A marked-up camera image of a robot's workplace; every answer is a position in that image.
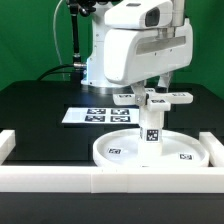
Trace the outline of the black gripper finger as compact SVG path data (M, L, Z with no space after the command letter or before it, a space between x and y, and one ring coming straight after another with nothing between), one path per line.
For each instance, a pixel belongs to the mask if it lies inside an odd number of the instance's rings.
M167 91L169 89L172 77L173 77L173 72L167 72L162 74L157 84L157 90Z
M131 89L135 95L135 104L138 106L144 106L146 103L146 91L143 81L133 83Z

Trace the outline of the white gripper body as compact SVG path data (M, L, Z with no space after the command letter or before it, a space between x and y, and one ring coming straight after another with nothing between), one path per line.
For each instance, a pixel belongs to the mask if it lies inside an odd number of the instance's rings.
M188 19L172 38L158 31L111 29L104 41L104 74L112 83L133 84L190 64L193 31Z

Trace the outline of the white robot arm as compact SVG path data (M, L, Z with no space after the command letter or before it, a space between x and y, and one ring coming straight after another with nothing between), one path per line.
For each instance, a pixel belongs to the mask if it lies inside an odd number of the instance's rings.
M147 79L166 92L173 72L190 64L193 31L185 0L95 0L93 47L82 83L101 93L130 86L143 94Z

